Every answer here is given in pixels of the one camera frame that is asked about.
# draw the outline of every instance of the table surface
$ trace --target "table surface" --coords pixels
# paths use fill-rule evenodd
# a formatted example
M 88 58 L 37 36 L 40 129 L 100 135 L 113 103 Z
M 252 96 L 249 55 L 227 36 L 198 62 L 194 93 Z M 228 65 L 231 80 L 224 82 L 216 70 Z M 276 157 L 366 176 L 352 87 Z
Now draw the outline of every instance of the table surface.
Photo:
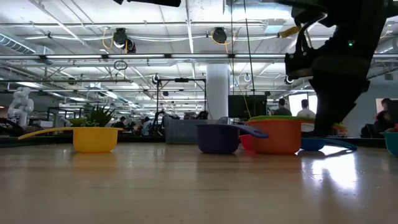
M 202 154 L 121 143 L 0 149 L 0 223 L 397 223 L 398 160 L 385 149 L 296 156 Z

